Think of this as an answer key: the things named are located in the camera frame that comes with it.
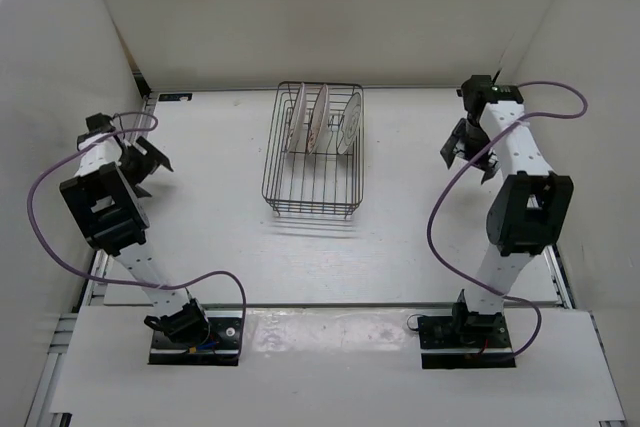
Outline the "white plate teal rim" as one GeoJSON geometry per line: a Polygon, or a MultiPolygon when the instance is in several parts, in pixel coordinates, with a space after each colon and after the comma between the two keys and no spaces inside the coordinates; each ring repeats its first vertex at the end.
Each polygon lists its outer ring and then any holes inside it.
{"type": "Polygon", "coordinates": [[[348,101],[339,127],[337,154],[345,155],[359,134],[362,116],[362,95],[355,92],[348,101]]]}

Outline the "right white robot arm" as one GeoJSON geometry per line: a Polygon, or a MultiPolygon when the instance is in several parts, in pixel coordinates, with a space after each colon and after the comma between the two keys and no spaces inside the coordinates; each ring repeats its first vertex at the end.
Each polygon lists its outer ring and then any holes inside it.
{"type": "Polygon", "coordinates": [[[476,280],[459,294],[449,334],[470,347],[499,334],[504,297],[524,267],[557,242],[574,185],[554,172],[524,120],[518,87],[473,75],[457,91],[466,111],[440,154],[447,165],[460,157],[483,173],[501,175],[486,217],[489,247],[476,280]]]}

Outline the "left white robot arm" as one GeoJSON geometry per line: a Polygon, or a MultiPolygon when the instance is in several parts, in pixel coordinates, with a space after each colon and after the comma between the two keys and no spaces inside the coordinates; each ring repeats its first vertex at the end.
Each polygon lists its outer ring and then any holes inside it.
{"type": "Polygon", "coordinates": [[[210,335],[199,302],[185,289],[169,290],[170,277],[156,260],[147,230],[150,221],[140,200],[150,193],[140,184],[158,168],[171,170],[169,158],[144,137],[130,143],[115,135],[114,118],[103,113],[86,119],[77,138],[82,152],[74,176],[59,186],[87,243],[124,266],[154,307],[145,324],[171,342],[198,347],[210,335]]]}

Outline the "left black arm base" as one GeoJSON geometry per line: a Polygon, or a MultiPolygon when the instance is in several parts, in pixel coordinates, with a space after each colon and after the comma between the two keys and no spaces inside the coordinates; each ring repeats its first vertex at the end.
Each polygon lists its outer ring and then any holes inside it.
{"type": "Polygon", "coordinates": [[[188,340],[170,340],[152,316],[145,324],[153,331],[148,364],[165,366],[237,366],[243,340],[240,311],[206,312],[208,325],[197,327],[188,340]]]}

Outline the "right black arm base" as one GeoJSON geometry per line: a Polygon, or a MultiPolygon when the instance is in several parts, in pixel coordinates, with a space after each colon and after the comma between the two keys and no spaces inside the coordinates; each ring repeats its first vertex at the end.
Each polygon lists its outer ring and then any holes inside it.
{"type": "Polygon", "coordinates": [[[413,314],[410,332],[418,335],[424,370],[515,368],[513,347],[503,315],[489,323],[464,325],[450,315],[413,314]]]}

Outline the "left dark table label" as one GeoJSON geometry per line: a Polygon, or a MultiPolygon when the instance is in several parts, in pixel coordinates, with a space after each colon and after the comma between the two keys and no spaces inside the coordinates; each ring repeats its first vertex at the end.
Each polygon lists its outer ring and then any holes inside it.
{"type": "Polygon", "coordinates": [[[158,96],[159,102],[188,102],[193,97],[192,93],[163,93],[158,96]]]}

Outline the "middle red-patterned plate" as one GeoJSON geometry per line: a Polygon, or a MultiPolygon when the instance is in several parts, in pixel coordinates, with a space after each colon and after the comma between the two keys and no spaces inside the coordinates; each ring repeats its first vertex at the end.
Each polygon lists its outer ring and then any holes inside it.
{"type": "Polygon", "coordinates": [[[326,130],[329,105],[329,86],[323,84],[313,107],[306,143],[307,154],[312,154],[316,151],[320,139],[326,130]]]}

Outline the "red-patterned plate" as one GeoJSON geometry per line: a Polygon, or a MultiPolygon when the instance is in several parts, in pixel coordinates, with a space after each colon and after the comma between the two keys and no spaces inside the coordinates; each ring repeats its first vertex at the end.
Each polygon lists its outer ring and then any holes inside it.
{"type": "Polygon", "coordinates": [[[288,132],[287,152],[294,152],[300,140],[306,111],[306,84],[301,83],[297,92],[288,132]]]}
{"type": "Polygon", "coordinates": [[[313,107],[306,143],[307,154],[312,154],[316,151],[320,139],[326,130],[329,105],[329,86],[323,84],[313,107]]]}

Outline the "left red-patterned plate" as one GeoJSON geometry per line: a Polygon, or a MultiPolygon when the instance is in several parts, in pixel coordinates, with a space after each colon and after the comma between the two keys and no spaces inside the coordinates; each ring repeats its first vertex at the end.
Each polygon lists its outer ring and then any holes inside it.
{"type": "Polygon", "coordinates": [[[301,83],[297,92],[288,132],[287,152],[294,152],[300,140],[306,111],[306,84],[301,83]]]}

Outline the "white front board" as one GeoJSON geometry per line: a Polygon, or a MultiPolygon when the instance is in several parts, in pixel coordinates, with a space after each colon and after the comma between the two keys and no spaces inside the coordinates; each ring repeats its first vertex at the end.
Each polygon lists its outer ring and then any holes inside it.
{"type": "Polygon", "coordinates": [[[80,312],[51,408],[76,426],[603,426],[590,316],[548,310],[512,368],[425,370],[398,310],[251,313],[235,367],[151,366],[143,310],[80,312]]]}

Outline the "aluminium table frame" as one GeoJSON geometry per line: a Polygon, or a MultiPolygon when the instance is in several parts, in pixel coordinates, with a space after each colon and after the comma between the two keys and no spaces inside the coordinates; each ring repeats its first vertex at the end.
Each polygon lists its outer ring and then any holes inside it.
{"type": "Polygon", "coordinates": [[[69,426],[70,413],[53,412],[52,403],[59,382],[66,354],[71,343],[78,313],[81,307],[98,306],[103,300],[107,284],[104,282],[112,261],[102,252],[96,252],[90,258],[89,273],[96,275],[100,281],[84,281],[78,300],[70,312],[59,316],[50,342],[47,359],[39,384],[32,401],[26,426],[69,426]]]}

